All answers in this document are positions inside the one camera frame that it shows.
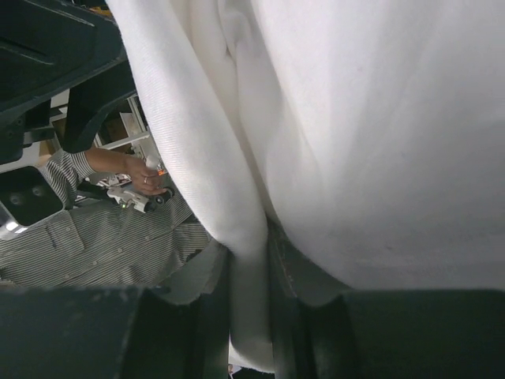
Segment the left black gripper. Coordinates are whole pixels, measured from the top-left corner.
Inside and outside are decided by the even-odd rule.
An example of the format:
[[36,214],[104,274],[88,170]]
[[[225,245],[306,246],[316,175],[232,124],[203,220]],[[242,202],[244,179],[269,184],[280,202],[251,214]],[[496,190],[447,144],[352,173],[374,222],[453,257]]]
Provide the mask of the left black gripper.
[[103,121],[136,93],[116,24],[68,1],[1,3],[1,162],[50,139],[51,100],[69,90],[62,148],[92,146]]

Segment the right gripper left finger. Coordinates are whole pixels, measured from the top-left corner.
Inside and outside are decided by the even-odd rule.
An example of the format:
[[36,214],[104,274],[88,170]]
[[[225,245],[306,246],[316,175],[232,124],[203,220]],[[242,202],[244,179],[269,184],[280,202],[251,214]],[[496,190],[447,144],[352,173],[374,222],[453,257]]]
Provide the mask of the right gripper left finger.
[[2,377],[226,377],[228,257],[212,242],[156,288],[3,290]]

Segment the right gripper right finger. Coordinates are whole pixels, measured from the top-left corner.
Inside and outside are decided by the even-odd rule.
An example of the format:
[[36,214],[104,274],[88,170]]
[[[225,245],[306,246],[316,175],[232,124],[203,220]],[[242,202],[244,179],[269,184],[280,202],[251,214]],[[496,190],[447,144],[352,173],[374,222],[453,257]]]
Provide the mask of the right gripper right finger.
[[501,378],[504,294],[359,291],[268,228],[278,378]]

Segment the white printed t shirt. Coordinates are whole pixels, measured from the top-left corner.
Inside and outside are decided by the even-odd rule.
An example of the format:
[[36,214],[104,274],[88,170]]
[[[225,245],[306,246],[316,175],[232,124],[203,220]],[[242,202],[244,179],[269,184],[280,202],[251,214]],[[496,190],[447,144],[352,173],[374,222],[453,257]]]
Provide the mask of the white printed t shirt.
[[504,287],[501,1],[111,1],[189,207],[274,369],[267,222],[357,289]]

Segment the operator bare hand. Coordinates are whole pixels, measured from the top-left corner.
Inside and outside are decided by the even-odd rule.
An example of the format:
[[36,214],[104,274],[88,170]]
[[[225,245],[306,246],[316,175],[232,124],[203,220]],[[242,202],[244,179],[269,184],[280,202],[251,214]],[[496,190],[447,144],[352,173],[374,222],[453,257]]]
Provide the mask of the operator bare hand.
[[144,195],[157,196],[166,192],[158,171],[148,168],[140,158],[127,156],[125,173],[130,177],[134,189]]

